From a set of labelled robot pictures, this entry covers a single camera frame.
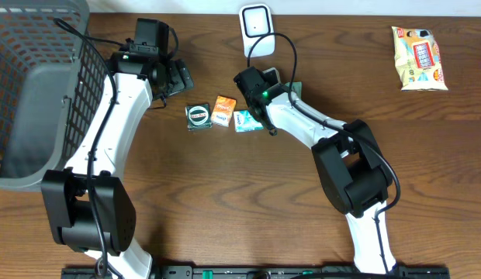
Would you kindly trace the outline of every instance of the wood grain surface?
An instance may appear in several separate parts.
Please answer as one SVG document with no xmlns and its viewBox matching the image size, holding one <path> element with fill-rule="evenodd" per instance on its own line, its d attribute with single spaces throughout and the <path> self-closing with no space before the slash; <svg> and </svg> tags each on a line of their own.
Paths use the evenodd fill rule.
<svg viewBox="0 0 481 279">
<path fill-rule="evenodd" d="M 146 112 L 133 140 L 124 185 L 141 245 L 198 265 L 351 262 L 348 225 L 303 144 L 282 131 L 186 129 L 186 105 L 224 95 L 246 108 L 233 83 L 246 67 L 238 16 L 93 14 L 89 29 L 123 41 L 138 17 L 175 28 L 196 83 Z M 285 15 L 274 25 L 296 44 L 303 100 L 336 119 L 365 120 L 398 173 L 402 198 L 387 212 L 396 259 L 481 278 L 481 19 Z M 400 91 L 390 26 L 432 29 L 449 91 Z M 98 47 L 106 57 L 115 50 Z M 252 64 L 277 67 L 287 81 L 292 51 L 277 39 L 275 53 Z M 39 193 L 0 191 L 0 278 L 59 278 L 77 264 L 93 261 L 54 244 Z"/>
</svg>

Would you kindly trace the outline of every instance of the small orange package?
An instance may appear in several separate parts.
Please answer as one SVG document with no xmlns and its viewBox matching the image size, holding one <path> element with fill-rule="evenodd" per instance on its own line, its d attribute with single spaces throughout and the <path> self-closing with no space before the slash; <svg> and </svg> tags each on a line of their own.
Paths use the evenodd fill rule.
<svg viewBox="0 0 481 279">
<path fill-rule="evenodd" d="M 236 100 L 232 98 L 218 96 L 215 108 L 211 114 L 211 121 L 215 124 L 228 127 L 232 113 L 234 113 Z"/>
</svg>

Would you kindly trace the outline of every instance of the laundry basket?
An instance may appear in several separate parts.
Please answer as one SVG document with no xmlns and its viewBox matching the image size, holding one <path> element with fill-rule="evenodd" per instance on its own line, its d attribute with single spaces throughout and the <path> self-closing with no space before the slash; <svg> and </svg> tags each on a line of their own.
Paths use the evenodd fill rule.
<svg viewBox="0 0 481 279">
<path fill-rule="evenodd" d="M 97 110 L 104 71 L 89 46 L 84 0 L 0 0 L 0 188 L 39 191 L 61 170 Z"/>
</svg>

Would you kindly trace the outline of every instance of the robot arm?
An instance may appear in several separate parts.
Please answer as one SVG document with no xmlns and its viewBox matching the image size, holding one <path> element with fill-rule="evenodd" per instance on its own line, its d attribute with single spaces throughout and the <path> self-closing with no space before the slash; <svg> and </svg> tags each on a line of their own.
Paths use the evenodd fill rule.
<svg viewBox="0 0 481 279">
<path fill-rule="evenodd" d="M 101 243 L 89 201 L 78 200 L 92 180 L 101 219 L 109 266 L 123 278 L 149 278 L 152 257 L 133 238 L 136 211 L 122 181 L 126 156 L 137 126 L 154 99 L 164 100 L 194 86 L 182 60 L 167 53 L 168 25 L 154 19 L 138 19 L 135 42 L 115 52 L 108 61 L 118 97 L 95 151 L 92 175 L 87 176 L 88 153 L 113 96 L 109 77 L 91 125 L 64 170 L 49 170 L 41 184 L 54 241 L 95 259 Z"/>
<path fill-rule="evenodd" d="M 283 129 L 308 146 L 317 165 L 326 196 L 348 220 L 355 246 L 355 265 L 364 273 L 385 274 L 396 261 L 390 252 L 385 216 L 379 215 L 379 230 L 384 247 L 380 251 L 375 213 L 386 206 L 387 187 L 391 178 L 381 163 L 367 148 L 328 129 L 295 109 L 289 100 L 289 88 L 280 84 L 276 69 L 260 72 L 249 67 L 239 73 L 234 82 L 246 98 L 253 117 L 275 134 Z M 332 126 L 360 134 L 378 149 L 369 127 L 362 121 L 351 124 L 332 119 L 307 104 L 291 92 L 292 100 L 312 117 Z M 342 158 L 359 153 L 360 159 L 346 166 Z"/>
</svg>

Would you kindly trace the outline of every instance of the black cable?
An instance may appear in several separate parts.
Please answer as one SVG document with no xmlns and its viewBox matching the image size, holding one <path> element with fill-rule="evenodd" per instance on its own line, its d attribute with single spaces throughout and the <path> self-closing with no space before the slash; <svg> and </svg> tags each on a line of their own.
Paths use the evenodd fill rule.
<svg viewBox="0 0 481 279">
<path fill-rule="evenodd" d="M 122 46 L 122 47 L 125 45 L 124 43 L 118 43 L 118 42 L 113 41 L 113 40 L 95 38 L 95 37 L 91 37 L 91 36 L 84 36 L 84 37 L 86 39 L 93 40 L 93 41 L 96 41 L 96 42 L 101 42 L 101 43 L 112 43 L 112 44 L 116 44 L 116 45 Z"/>
<path fill-rule="evenodd" d="M 255 274 L 252 279 L 272 279 L 272 275 L 268 271 L 262 271 L 258 274 Z"/>
<path fill-rule="evenodd" d="M 75 28 L 70 26 L 68 23 L 66 23 L 63 19 L 53 19 L 54 23 L 62 28 L 64 31 L 69 32 L 73 35 L 76 35 L 79 37 L 83 43 L 87 44 L 96 54 L 96 56 L 101 60 L 102 66 L 104 67 L 105 73 L 108 75 L 109 81 L 111 82 L 111 87 L 112 87 L 112 93 L 113 97 L 111 98 L 111 101 L 109 103 L 108 110 L 106 111 L 106 114 L 104 115 L 104 118 L 102 119 L 101 126 L 99 127 L 97 133 L 95 134 L 94 141 L 92 142 L 91 149 L 88 153 L 88 162 L 87 162 L 87 180 L 86 180 L 86 187 L 87 187 L 87 192 L 88 192 L 88 197 L 89 201 L 91 204 L 91 210 L 92 210 L 92 216 L 94 218 L 95 226 L 98 231 L 99 235 L 99 242 L 101 243 L 101 260 L 100 263 L 97 263 L 95 265 L 95 270 L 96 270 L 96 275 L 98 277 L 104 278 L 108 272 L 108 253 L 106 249 L 106 241 L 104 237 L 104 232 L 102 231 L 102 225 L 101 225 L 101 219 L 99 218 L 99 213 L 97 206 L 95 204 L 95 188 L 92 185 L 92 165 L 94 164 L 94 154 L 96 147 L 98 146 L 99 139 L 101 138 L 102 131 L 104 130 L 106 123 L 108 122 L 109 116 L 111 115 L 111 111 L 113 110 L 116 99 L 118 97 L 118 91 L 116 90 L 116 83 L 115 80 L 113 79 L 113 76 L 111 75 L 111 72 L 109 71 L 108 66 L 106 65 L 104 58 L 102 58 L 101 54 L 97 51 L 94 45 L 92 45 L 87 38 L 85 38 L 84 35 L 80 34 L 79 31 L 77 31 Z"/>
<path fill-rule="evenodd" d="M 148 109 L 164 109 L 166 108 L 166 97 L 164 95 L 161 95 L 160 97 L 161 101 L 163 102 L 162 106 L 159 107 L 153 107 L 153 108 L 148 108 Z"/>
<path fill-rule="evenodd" d="M 171 34 L 173 35 L 173 39 L 175 40 L 175 48 L 173 49 L 173 51 L 171 51 L 168 55 L 167 55 L 167 60 L 171 60 L 178 52 L 178 37 L 177 37 L 177 33 L 175 32 L 175 29 L 171 28 L 170 27 L 170 32 Z"/>
<path fill-rule="evenodd" d="M 118 279 L 123 279 L 123 275 L 120 272 L 118 272 L 115 269 L 115 267 L 113 267 L 113 265 L 111 265 L 110 263 L 108 263 L 108 269 L 109 269 L 109 272 L 111 272 L 112 274 L 115 274 Z"/>
<path fill-rule="evenodd" d="M 383 164 L 386 166 L 386 169 L 391 173 L 391 176 L 393 177 L 394 184 L 396 185 L 396 197 L 393 199 L 393 201 L 390 204 L 386 205 L 384 208 L 381 208 L 380 210 L 377 210 L 375 212 L 375 217 L 374 217 L 375 227 L 376 227 L 376 230 L 377 230 L 377 236 L 379 237 L 379 246 L 380 246 L 380 253 L 381 253 L 380 257 L 382 258 L 383 266 L 384 266 L 386 274 L 387 274 L 389 272 L 389 268 L 387 267 L 386 256 L 384 254 L 384 249 L 383 249 L 382 234 L 380 232 L 380 227 L 379 227 L 379 223 L 380 223 L 379 214 L 391 209 L 399 201 L 400 196 L 401 196 L 401 186 L 400 186 L 400 183 L 399 183 L 399 178 L 397 177 L 396 172 L 394 171 L 392 166 L 389 164 L 389 162 L 387 162 L 387 160 L 380 154 L 380 152 L 375 148 L 375 146 L 372 143 L 370 143 L 366 138 L 364 138 L 362 136 L 359 136 L 359 135 L 355 135 L 355 134 L 353 134 L 351 132 L 348 132 L 348 131 L 340 128 L 340 127 L 332 126 L 332 125 L 328 124 L 326 120 L 321 121 L 321 119 L 318 119 L 317 117 L 315 117 L 315 116 L 309 114 L 308 112 L 304 111 L 303 109 L 301 109 L 296 104 L 296 102 L 292 99 L 292 83 L 294 82 L 294 77 L 296 76 L 297 52 L 296 52 L 296 47 L 294 46 L 294 43 L 286 35 L 281 34 L 281 33 L 267 33 L 267 34 L 261 36 L 256 41 L 256 43 L 254 43 L 253 47 L 249 50 L 249 54 L 247 55 L 247 66 L 248 67 L 250 66 L 251 54 L 253 52 L 253 49 L 256 47 L 256 45 L 261 40 L 263 40 L 265 37 L 271 36 L 271 35 L 280 36 L 280 37 L 286 39 L 289 42 L 290 46 L 292 47 L 292 51 L 294 52 L 294 67 L 292 69 L 292 76 L 290 78 L 289 92 L 288 92 L 289 102 L 290 102 L 291 106 L 296 108 L 299 112 L 301 112 L 303 115 L 305 115 L 309 119 L 312 119 L 314 122 L 319 123 L 323 127 L 326 127 L 328 129 L 332 129 L 335 132 L 340 133 L 342 136 L 346 136 L 348 138 L 353 139 L 357 143 L 363 143 L 366 147 L 368 147 L 372 151 L 372 153 L 374 153 L 383 162 Z"/>
</svg>

